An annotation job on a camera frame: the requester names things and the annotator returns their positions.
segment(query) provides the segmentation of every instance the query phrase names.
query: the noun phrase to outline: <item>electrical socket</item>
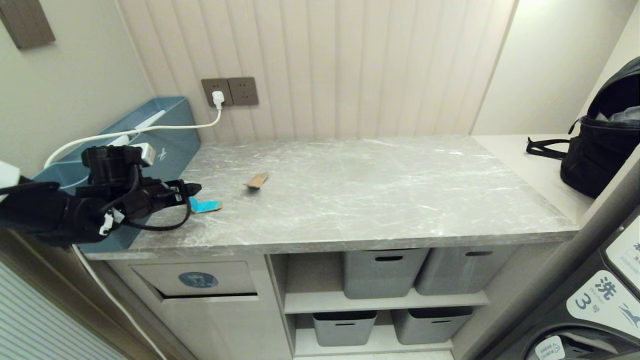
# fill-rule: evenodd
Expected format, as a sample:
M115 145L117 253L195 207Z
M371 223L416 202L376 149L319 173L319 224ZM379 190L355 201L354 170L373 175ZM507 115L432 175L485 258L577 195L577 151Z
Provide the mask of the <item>electrical socket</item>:
M229 90L229 83L227 79L202 79L202 88L204 89L204 95L207 97L207 102L209 106L215 108L216 105L213 103L212 93L214 91L222 91L222 94L225 96L225 100L222 102L223 106L233 105L234 101L231 96L231 91Z
M227 81L234 105L258 105L254 78L229 78Z

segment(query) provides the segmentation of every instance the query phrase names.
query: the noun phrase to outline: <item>washing machine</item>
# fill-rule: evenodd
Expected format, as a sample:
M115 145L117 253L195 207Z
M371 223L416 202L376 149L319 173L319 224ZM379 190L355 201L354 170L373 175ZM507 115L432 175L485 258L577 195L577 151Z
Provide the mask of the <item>washing machine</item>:
M639 215L478 360L640 360Z

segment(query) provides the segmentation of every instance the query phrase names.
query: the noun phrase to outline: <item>power plug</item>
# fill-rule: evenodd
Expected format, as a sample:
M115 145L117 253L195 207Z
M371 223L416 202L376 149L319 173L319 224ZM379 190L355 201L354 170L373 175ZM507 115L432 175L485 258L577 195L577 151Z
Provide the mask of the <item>power plug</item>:
M154 164L154 160L156 159L156 150L148 142L137 143L136 145L131 146L142 149L140 157L142 158L142 161L144 161L144 165L146 165L143 165L143 167L149 167Z
M225 101L225 94L222 91L214 91L211 93L213 96L213 103L216 105L216 109L222 110L222 103Z

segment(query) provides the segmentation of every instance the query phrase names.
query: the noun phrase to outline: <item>white cabinet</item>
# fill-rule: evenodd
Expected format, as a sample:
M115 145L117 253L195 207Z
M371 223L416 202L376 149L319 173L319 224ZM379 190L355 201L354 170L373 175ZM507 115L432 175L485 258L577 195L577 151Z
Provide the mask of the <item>white cabinet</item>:
M291 360L264 256L109 264L200 360Z

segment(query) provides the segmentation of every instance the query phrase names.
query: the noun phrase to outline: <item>white cord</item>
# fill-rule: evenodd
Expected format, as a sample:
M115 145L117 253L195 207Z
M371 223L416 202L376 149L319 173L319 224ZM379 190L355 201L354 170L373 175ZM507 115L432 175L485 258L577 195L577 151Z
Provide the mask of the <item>white cord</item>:
M82 180L78 181L77 183L73 183L71 185L66 185L66 186L61 186L61 187L59 187L59 189L60 190L64 190L64 189L72 188L75 185L81 184L83 181L87 180L88 178L89 178L89 175L85 176Z
M90 142L90 141L93 141L93 140L115 138L115 137L122 136L122 135L146 133L147 131L152 131L152 130L162 130L162 129L169 129L169 130L171 130L171 129L173 129L173 130L202 129L204 127L211 127L211 126L217 124L218 121L220 121L220 115L221 114L222 114L222 109L219 108L218 109L218 117L216 118L216 120L214 120L213 122L210 122L208 124L204 124L204 125L184 125L184 126L178 126L178 125L156 125L156 126L149 126L149 127L146 127L144 129L139 129L139 130L135 130L134 129L134 130L128 130L128 131L121 131L119 133L95 135L95 136L89 136L87 138L74 140L74 141L72 141L70 143L62 145L58 150L54 151L53 154L51 154L51 156L49 156L47 161L44 163L44 167L46 168L49 165L51 165L51 163L58 157L58 155L60 155L61 152L67 150L71 146L78 145L80 143Z
M93 268L91 267L91 265L89 265L89 262L86 260L86 258L84 257L84 254L80 251L80 249L78 248L78 246L76 244L71 245L71 247L73 248L74 252L76 253L76 256L78 257L78 259L80 260L80 262L82 263L82 265L84 266L84 268L86 269L86 271L89 272L89 275L91 275L91 277L93 278L93 280L96 282L96 284L98 284L98 286L100 286L100 289L102 289L104 291L104 293L107 295L107 297L109 297L109 299L116 304L116 306L124 313L124 315L127 316L127 318L129 319L129 321L133 324L133 326L136 328L136 330L144 337L144 339L151 344L151 346L154 348L154 350L157 352L157 354L160 356L160 358L162 358L162 360L167 360L166 356L164 356L164 354L162 353L162 351L160 351L160 349L158 348L158 346L156 345L156 343L154 343L153 340L151 340L151 338L149 338L149 336L147 335L147 333L140 327L140 325L138 325L138 323L136 322L136 319L133 318L133 316L131 316L131 314L129 314L129 312L124 308L124 306L118 301L118 299L116 299L113 294L111 294L111 292L109 291L109 289L107 289L107 287L104 285L104 283L100 280L100 278L98 277L98 275L95 273L95 271L93 271Z

